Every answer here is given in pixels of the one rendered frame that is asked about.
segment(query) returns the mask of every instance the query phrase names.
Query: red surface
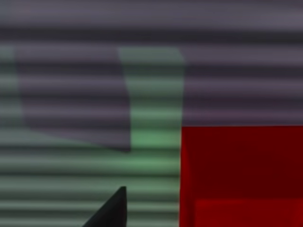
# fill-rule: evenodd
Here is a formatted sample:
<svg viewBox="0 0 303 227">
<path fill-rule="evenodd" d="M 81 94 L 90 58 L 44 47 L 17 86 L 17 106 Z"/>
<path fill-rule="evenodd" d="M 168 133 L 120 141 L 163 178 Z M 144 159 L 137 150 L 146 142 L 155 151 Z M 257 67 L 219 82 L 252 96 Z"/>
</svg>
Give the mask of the red surface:
<svg viewBox="0 0 303 227">
<path fill-rule="evenodd" d="M 303 227 L 303 127 L 184 127 L 180 227 Z"/>
</svg>

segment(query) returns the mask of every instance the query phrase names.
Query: dark pointed shape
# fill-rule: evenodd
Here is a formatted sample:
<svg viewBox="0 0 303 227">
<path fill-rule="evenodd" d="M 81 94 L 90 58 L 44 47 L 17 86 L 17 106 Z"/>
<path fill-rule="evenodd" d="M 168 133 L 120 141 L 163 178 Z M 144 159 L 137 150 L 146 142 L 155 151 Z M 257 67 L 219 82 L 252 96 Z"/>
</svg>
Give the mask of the dark pointed shape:
<svg viewBox="0 0 303 227">
<path fill-rule="evenodd" d="M 126 227 L 126 221 L 126 187 L 121 187 L 83 227 Z"/>
</svg>

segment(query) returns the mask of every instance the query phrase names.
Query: corrugated surface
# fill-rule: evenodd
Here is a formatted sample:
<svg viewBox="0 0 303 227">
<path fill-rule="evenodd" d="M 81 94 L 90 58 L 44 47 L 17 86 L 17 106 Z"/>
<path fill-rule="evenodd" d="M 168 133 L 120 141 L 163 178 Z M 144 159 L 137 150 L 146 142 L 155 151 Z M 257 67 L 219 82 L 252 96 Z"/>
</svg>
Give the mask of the corrugated surface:
<svg viewBox="0 0 303 227">
<path fill-rule="evenodd" d="M 273 3 L 1 1 L 0 225 L 126 185 L 129 227 L 176 227 L 181 124 L 303 122 L 303 9 Z"/>
</svg>

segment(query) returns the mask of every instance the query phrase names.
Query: black triangle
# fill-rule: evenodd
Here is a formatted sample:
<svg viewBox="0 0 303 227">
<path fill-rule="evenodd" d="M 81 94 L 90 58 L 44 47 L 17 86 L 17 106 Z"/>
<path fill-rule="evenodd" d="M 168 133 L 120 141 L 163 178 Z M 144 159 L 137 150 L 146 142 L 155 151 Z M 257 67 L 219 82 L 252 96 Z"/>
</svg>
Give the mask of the black triangle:
<svg viewBox="0 0 303 227">
<path fill-rule="evenodd" d="M 126 221 L 126 187 L 121 187 L 83 227 L 126 227 Z"/>
</svg>

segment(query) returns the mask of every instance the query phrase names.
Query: bright red rectangle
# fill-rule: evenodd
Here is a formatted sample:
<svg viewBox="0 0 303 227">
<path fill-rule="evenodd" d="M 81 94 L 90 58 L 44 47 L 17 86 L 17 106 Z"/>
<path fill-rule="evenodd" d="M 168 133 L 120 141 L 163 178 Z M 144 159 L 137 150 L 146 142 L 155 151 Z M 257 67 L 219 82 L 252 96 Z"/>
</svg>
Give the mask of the bright red rectangle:
<svg viewBox="0 0 303 227">
<path fill-rule="evenodd" d="M 184 127 L 180 227 L 302 227 L 303 127 Z"/>
</svg>

